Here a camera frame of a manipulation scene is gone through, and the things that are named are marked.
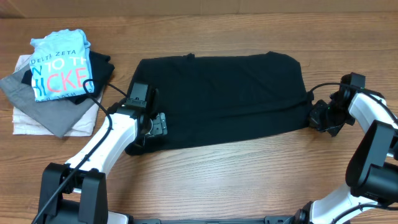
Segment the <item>black t-shirt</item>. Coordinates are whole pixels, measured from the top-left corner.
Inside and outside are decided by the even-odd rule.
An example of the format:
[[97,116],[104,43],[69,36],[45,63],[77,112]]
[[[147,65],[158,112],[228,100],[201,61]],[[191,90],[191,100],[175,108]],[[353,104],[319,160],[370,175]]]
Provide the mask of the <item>black t-shirt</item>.
[[132,156],[295,131],[312,107],[300,63],[276,52],[144,59],[132,80],[158,89],[167,125],[166,135],[129,147]]

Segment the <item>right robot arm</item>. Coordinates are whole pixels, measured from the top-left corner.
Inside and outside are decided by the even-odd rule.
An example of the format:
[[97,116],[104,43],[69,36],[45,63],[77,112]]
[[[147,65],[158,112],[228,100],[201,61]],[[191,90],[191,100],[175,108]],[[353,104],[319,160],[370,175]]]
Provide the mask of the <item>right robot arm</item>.
[[383,95],[365,87],[366,78],[350,73],[337,83],[329,103],[318,100],[309,116],[309,126],[336,136],[345,124],[358,123],[364,137],[353,154],[345,183],[326,197],[307,203],[287,223],[349,223],[370,209],[396,210],[397,116]]

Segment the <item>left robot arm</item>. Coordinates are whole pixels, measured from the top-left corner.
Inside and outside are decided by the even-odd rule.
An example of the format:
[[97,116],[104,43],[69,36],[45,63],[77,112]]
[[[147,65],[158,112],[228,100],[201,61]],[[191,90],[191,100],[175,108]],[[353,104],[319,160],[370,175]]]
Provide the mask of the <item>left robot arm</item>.
[[34,223],[132,223],[108,208],[106,178],[123,152],[167,134],[165,115],[155,113],[159,91],[135,82],[124,98],[105,110],[106,119],[87,145],[64,164],[43,171]]

